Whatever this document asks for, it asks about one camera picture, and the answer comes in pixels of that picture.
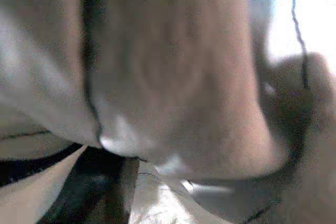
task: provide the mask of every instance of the cloth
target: cloth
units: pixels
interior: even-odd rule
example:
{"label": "cloth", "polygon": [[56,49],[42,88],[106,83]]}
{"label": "cloth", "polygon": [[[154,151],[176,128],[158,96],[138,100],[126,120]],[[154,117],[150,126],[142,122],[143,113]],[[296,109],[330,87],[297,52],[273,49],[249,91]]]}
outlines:
{"label": "cloth", "polygon": [[155,168],[140,163],[130,224],[229,224],[202,209],[178,180],[166,180]]}
{"label": "cloth", "polygon": [[49,169],[0,188],[0,223],[36,223],[60,193],[86,146]]}
{"label": "cloth", "polygon": [[[53,150],[1,158],[41,157],[77,142],[141,157],[172,179],[258,177],[289,160],[300,133],[288,138],[279,122],[301,128],[307,103],[313,116],[301,134],[308,143],[322,140],[307,145],[296,181],[288,181],[283,207],[274,211],[279,217],[306,209],[311,198],[302,195],[313,187],[321,197],[310,212],[326,200],[328,223],[334,194],[322,189],[332,188],[334,169],[333,0],[298,0],[308,93],[291,0],[269,1],[0,0],[0,104],[29,121],[19,131],[55,135]],[[16,131],[4,128],[7,136]],[[314,187],[321,173],[329,175]],[[192,205],[183,211],[195,212]],[[298,212],[292,218],[302,223]]]}

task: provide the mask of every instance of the black strap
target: black strap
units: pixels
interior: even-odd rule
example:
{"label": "black strap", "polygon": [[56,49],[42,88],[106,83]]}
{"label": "black strap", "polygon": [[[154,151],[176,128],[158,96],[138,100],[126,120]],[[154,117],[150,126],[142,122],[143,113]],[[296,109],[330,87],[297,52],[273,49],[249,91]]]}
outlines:
{"label": "black strap", "polygon": [[40,173],[60,162],[81,147],[82,145],[80,144],[72,144],[57,154],[39,159],[0,161],[0,187]]}
{"label": "black strap", "polygon": [[124,160],[105,150],[88,147],[72,168],[56,201],[37,224],[83,223],[103,195],[118,189],[115,185]]}

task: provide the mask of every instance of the white fabric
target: white fabric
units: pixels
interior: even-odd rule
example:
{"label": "white fabric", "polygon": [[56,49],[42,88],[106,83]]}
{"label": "white fabric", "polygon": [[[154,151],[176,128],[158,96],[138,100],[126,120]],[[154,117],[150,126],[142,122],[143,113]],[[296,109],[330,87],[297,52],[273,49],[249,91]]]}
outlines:
{"label": "white fabric", "polygon": [[16,108],[0,105],[0,161],[50,156],[72,142],[47,133]]}
{"label": "white fabric", "polygon": [[52,206],[83,146],[47,170],[0,188],[0,223],[34,224]]}

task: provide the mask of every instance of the black cord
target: black cord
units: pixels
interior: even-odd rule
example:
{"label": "black cord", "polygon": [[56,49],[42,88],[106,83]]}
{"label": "black cord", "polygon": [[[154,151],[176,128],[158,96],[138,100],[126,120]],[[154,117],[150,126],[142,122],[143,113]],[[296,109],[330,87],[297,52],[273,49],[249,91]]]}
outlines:
{"label": "black cord", "polygon": [[277,204],[281,203],[282,200],[281,199],[274,199],[270,202],[270,204],[259,210],[258,212],[256,212],[254,215],[252,215],[251,217],[249,217],[247,220],[243,221],[242,224],[249,224],[251,223],[251,221],[259,219],[261,216],[263,216],[264,214],[266,214],[272,207],[276,206]]}
{"label": "black cord", "polygon": [[0,137],[0,141],[6,140],[6,139],[16,139],[24,136],[36,136],[36,135],[45,135],[45,134],[51,134],[51,131],[45,130],[45,131],[35,131],[35,132],[23,132],[23,133],[17,133],[9,136]]}
{"label": "black cord", "polygon": [[299,27],[299,22],[296,16],[296,6],[297,6],[297,0],[292,1],[292,19],[295,24],[295,30],[297,34],[297,39],[301,45],[302,53],[303,53],[303,62],[302,62],[302,84],[303,89],[309,90],[309,84],[308,84],[308,77],[307,77],[307,66],[308,66],[308,53],[307,48],[304,40],[302,39],[302,34]]}
{"label": "black cord", "polygon": [[82,22],[84,27],[84,40],[83,40],[83,63],[84,63],[84,92],[86,102],[93,114],[94,119],[97,122],[97,128],[95,137],[97,142],[100,142],[101,133],[102,133],[102,124],[100,122],[99,113],[97,108],[95,107],[92,100],[92,72],[94,71],[93,65],[95,60],[95,49],[94,49],[94,39],[92,36],[92,28],[94,19],[97,18],[97,13],[99,11],[99,0],[82,0]]}

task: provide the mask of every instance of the fabric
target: fabric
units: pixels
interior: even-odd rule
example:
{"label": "fabric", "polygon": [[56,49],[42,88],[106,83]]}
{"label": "fabric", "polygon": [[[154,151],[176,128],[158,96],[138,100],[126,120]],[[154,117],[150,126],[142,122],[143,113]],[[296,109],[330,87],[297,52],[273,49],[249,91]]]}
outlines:
{"label": "fabric", "polygon": [[[25,148],[0,158],[43,157],[77,142],[148,160],[164,180],[197,184],[270,175],[302,149],[298,169],[286,174],[279,193],[282,204],[271,208],[273,221],[330,223],[336,202],[333,3],[297,1],[309,53],[307,91],[292,0],[0,0],[0,105],[18,115],[8,125],[12,112],[1,115],[7,143],[0,145],[14,144],[7,138],[13,132],[54,134],[50,150]],[[38,147],[43,140],[21,141]],[[62,179],[38,174],[45,179],[30,188],[43,197],[29,213],[29,187],[3,188],[14,192],[0,197],[6,223],[15,223],[20,207],[27,221],[42,216],[71,166],[57,171]],[[167,201],[179,206],[169,217],[163,209],[172,223],[219,220],[196,213],[194,201],[146,193],[149,204],[134,208],[135,221],[142,214],[144,221],[160,221]],[[24,203],[19,198],[26,194]]]}
{"label": "fabric", "polygon": [[168,182],[144,162],[135,185],[130,224],[229,224],[202,209],[178,180]]}
{"label": "fabric", "polygon": [[73,166],[56,201],[37,224],[86,221],[103,196],[117,188],[124,160],[104,150],[86,148]]}
{"label": "fabric", "polygon": [[44,158],[0,161],[0,170],[2,171],[0,175],[0,187],[18,182],[33,174],[40,173],[49,167],[56,165],[81,147],[82,145],[80,144],[72,144],[63,151]]}

